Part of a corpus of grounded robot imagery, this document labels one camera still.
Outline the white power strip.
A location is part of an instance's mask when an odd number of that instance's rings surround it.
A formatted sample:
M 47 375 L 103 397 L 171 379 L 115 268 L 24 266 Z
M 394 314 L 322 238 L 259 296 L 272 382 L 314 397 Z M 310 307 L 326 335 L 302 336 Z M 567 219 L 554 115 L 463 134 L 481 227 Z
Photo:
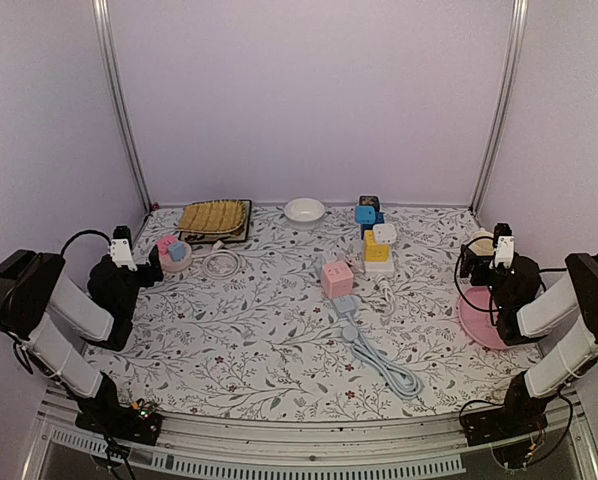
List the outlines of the white power strip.
M 364 261 L 364 271 L 367 275 L 384 275 L 392 277 L 395 274 L 395 264 L 392 252 L 389 251 L 385 261 Z

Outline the white travel adapter plug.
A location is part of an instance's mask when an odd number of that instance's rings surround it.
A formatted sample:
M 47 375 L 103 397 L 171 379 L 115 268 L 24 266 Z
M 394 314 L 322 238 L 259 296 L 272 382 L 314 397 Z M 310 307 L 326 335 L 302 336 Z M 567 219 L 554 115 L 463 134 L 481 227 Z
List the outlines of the white travel adapter plug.
M 392 223 L 378 223 L 373 226 L 373 238 L 378 245 L 392 245 L 397 240 L 397 230 Z

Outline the light blue adapter plug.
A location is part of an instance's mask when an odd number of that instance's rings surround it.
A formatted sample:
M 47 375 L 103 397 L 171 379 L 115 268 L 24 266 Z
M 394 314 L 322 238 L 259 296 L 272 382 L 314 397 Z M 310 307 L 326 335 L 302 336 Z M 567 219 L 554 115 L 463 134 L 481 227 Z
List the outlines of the light blue adapter plug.
M 357 205 L 355 207 L 355 222 L 359 225 L 374 225 L 377 211 L 372 205 Z

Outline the grey-blue power strip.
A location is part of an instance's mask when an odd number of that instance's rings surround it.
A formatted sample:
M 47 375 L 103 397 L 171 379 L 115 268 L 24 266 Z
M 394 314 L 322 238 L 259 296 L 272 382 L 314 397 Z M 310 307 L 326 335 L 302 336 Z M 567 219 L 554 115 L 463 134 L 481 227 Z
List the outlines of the grey-blue power strip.
M 362 327 L 364 320 L 358 313 L 358 301 L 353 295 L 346 295 L 333 298 L 332 306 L 340 319 L 348 321 L 351 325 Z

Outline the pink cube socket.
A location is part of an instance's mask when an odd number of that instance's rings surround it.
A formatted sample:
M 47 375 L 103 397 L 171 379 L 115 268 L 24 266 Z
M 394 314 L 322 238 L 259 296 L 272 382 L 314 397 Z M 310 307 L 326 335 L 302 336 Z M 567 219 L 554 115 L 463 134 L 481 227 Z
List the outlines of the pink cube socket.
M 354 274 L 345 261 L 330 262 L 321 267 L 320 281 L 326 297 L 334 299 L 352 293 Z

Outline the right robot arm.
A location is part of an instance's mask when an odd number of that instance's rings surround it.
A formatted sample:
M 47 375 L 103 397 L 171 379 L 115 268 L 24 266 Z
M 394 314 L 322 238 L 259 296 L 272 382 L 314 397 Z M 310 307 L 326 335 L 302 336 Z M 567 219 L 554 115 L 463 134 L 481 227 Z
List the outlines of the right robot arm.
M 458 314 L 469 338 L 491 350 L 536 343 L 568 316 L 576 320 L 537 364 L 515 375 L 500 405 L 459 414 L 470 443 L 509 438 L 546 426 L 546 406 L 566 385 L 598 361 L 598 254 L 573 253 L 546 286 L 544 269 L 515 252 L 513 239 L 493 240 L 488 255 L 462 245 L 453 279 L 469 280 L 460 291 Z

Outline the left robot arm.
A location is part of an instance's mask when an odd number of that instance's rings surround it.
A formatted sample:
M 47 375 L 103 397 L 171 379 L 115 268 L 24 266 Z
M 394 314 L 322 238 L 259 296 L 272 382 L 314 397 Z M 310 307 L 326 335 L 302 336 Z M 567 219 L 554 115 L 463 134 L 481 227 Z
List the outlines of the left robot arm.
M 10 255 L 0 263 L 0 332 L 12 338 L 23 365 L 43 369 L 77 402 L 78 427 L 154 444 L 162 424 L 155 406 L 145 400 L 122 405 L 110 376 L 86 361 L 53 321 L 62 318 L 95 347 L 126 347 L 140 289 L 163 279 L 158 249 L 136 264 L 127 233 L 120 227 L 108 238 L 108 252 L 85 289 L 67 274 L 64 252 L 20 249 Z

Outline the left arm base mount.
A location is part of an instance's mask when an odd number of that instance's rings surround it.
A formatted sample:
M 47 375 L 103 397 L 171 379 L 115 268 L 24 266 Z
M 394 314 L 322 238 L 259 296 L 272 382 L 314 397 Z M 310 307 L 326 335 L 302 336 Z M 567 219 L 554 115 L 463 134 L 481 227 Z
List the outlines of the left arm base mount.
M 80 429 L 115 440 L 148 446 L 157 444 L 163 423 L 163 416 L 158 413 L 144 417 L 130 406 L 97 405 L 94 399 L 79 399 L 77 405 L 80 412 L 75 425 Z

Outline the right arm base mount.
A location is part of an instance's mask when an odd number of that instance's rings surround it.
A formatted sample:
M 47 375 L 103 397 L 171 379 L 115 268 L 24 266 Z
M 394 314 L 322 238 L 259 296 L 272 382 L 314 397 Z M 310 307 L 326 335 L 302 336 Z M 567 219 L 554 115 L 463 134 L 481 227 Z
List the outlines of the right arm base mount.
M 458 421 L 470 447 L 501 442 L 491 449 L 494 460 L 507 470 L 528 467 L 545 440 L 544 414 L 519 417 L 506 414 L 502 404 L 469 400 L 458 414 Z

